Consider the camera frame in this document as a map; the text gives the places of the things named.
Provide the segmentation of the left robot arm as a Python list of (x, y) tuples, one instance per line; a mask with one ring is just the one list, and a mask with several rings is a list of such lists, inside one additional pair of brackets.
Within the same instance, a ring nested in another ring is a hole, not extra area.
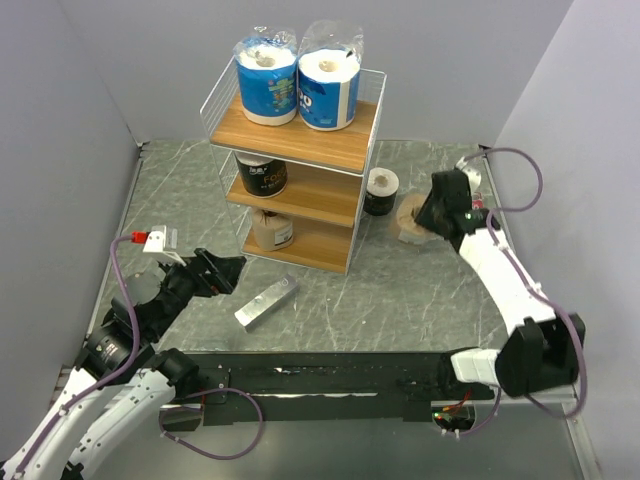
[(184, 353), (155, 344), (195, 297), (234, 292), (246, 259), (193, 256), (163, 263), (161, 275), (119, 280), (102, 324), (78, 355), (61, 394), (22, 447), (1, 465), (4, 479), (63, 479), (86, 473), (107, 444), (170, 401), (190, 400), (198, 368)]

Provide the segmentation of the brown paper roll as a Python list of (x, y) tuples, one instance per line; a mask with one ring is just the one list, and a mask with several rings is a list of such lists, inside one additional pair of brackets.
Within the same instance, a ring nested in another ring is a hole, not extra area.
[(293, 243), (293, 220), (280, 213), (253, 208), (252, 231), (262, 251), (276, 251)]
[(439, 239), (438, 235), (421, 227), (414, 220), (425, 200), (424, 194), (413, 193), (400, 202), (390, 223), (390, 232), (395, 240), (407, 245), (422, 246), (428, 241)]

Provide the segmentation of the brown paper roll front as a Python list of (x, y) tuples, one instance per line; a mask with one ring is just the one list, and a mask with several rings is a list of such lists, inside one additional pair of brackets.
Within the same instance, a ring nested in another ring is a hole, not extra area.
[(252, 231), (262, 251), (276, 251), (293, 243), (293, 220), (280, 213), (253, 208)]

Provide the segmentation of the blue paper towel roll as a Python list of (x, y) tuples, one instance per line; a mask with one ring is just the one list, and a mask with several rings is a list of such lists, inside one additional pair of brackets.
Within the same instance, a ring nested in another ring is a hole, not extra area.
[(256, 26), (233, 50), (242, 111), (256, 124), (282, 126), (297, 113), (297, 38), (292, 29)]
[(319, 131), (349, 126), (355, 117), (364, 51), (363, 29), (319, 20), (306, 30), (298, 51), (298, 111)]

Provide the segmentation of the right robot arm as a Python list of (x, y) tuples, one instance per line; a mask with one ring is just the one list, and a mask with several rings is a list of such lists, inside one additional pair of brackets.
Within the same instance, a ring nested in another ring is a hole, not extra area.
[(575, 383), (581, 372), (576, 349), (584, 342), (584, 322), (576, 314), (561, 316), (516, 258), (492, 212), (473, 208), (465, 171), (437, 172), (431, 181), (415, 223), (447, 240), (473, 269), (508, 334), (500, 349), (449, 354), (437, 374), (439, 391), (456, 399), (478, 383), (523, 397)]

